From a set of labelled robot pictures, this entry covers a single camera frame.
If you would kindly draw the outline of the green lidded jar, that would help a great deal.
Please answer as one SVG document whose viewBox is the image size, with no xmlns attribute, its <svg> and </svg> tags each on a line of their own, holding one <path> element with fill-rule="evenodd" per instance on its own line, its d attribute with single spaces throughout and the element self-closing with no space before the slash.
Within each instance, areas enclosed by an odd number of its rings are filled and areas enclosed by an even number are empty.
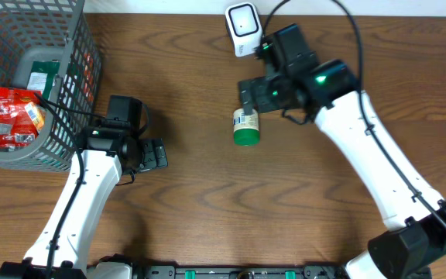
<svg viewBox="0 0 446 279">
<path fill-rule="evenodd" d="M 233 139 L 239 146 L 253 146 L 259 143 L 259 115 L 255 109 L 250 115 L 246 115 L 243 108 L 233 112 Z"/>
</svg>

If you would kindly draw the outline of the green white glove pack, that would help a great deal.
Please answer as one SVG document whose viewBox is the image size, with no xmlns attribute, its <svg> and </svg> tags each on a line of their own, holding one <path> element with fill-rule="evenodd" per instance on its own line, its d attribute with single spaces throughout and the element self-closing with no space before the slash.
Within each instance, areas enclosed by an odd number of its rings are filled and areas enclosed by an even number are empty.
<svg viewBox="0 0 446 279">
<path fill-rule="evenodd" d="M 55 85 L 54 78 L 60 68 L 58 60 L 34 61 L 26 89 L 39 91 L 46 100 L 50 98 L 50 93 Z"/>
</svg>

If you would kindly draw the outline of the red snack bag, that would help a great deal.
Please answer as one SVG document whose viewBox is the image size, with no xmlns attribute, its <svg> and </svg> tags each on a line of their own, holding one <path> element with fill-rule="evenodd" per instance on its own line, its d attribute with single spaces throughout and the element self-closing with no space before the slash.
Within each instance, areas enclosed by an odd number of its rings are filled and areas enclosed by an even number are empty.
<svg viewBox="0 0 446 279">
<path fill-rule="evenodd" d="M 0 150 L 28 146 L 44 127 L 41 91 L 0 87 Z"/>
</svg>

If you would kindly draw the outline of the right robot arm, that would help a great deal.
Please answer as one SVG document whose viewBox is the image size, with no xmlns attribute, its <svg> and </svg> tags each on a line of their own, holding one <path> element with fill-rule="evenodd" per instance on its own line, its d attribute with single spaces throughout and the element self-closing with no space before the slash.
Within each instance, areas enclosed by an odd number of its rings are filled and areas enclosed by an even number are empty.
<svg viewBox="0 0 446 279">
<path fill-rule="evenodd" d="M 307 111 L 344 154 L 376 203 L 386 232 L 347 262 L 350 278 L 419 277 L 446 255 L 446 200 L 417 172 L 378 118 L 369 96 L 341 60 L 295 74 L 240 81 L 246 114 Z"/>
</svg>

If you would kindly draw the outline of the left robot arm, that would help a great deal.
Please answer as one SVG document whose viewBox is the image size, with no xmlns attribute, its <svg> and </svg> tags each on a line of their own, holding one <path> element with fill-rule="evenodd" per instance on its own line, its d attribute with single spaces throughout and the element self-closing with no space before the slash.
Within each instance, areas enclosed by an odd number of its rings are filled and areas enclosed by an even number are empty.
<svg viewBox="0 0 446 279">
<path fill-rule="evenodd" d="M 77 140 L 70 173 L 56 206 L 20 262 L 4 262 L 0 278 L 141 278 L 122 255 L 92 266 L 88 254 L 106 201 L 122 176 L 167 167 L 162 139 L 141 138 L 142 129 L 87 126 Z"/>
</svg>

